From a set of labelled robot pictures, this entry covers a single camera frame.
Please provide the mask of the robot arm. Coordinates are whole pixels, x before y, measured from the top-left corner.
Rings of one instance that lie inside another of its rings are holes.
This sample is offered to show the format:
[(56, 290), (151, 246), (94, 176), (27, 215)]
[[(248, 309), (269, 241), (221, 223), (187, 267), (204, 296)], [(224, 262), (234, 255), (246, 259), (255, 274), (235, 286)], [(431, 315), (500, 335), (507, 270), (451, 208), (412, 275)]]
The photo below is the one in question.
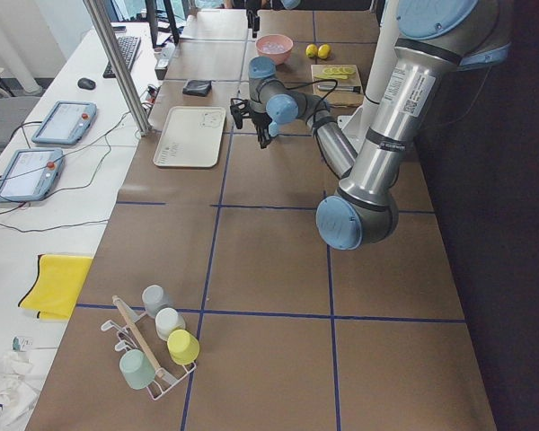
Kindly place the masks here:
[(282, 126), (303, 121), (339, 180), (317, 207), (322, 239), (337, 250), (380, 242), (398, 223), (390, 190), (442, 78), (504, 61), (512, 14), (509, 1), (386, 2), (364, 100), (351, 118), (359, 126), (356, 138), (338, 125), (322, 96), (279, 81), (268, 57), (251, 60), (250, 97), (233, 117), (251, 118), (261, 146)]
[(300, 4), (301, 0), (280, 0), (282, 8), (286, 10), (296, 9)]

